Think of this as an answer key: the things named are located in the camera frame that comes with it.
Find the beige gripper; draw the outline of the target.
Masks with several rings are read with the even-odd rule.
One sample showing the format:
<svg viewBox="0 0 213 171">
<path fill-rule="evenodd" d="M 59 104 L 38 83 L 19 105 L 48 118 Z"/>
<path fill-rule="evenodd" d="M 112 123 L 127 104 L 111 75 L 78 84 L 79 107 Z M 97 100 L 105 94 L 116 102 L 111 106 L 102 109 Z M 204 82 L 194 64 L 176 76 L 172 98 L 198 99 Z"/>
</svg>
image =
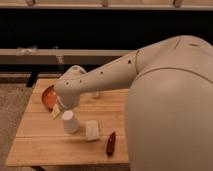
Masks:
<svg viewBox="0 0 213 171">
<path fill-rule="evenodd" d="M 80 97 L 77 95 L 57 97 L 57 105 L 61 111 L 72 110 L 78 106 L 80 102 Z"/>
</svg>

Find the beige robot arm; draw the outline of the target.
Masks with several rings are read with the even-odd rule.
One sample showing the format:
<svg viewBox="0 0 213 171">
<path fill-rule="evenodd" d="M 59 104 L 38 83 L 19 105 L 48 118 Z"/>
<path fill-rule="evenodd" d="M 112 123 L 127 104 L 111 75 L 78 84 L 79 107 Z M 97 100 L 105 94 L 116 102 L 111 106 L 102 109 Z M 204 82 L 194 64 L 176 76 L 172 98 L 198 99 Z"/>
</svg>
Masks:
<svg viewBox="0 0 213 171">
<path fill-rule="evenodd" d="M 125 133 L 131 171 L 213 171 L 213 45 L 176 36 L 56 84 L 61 109 L 80 95 L 128 91 Z"/>
</svg>

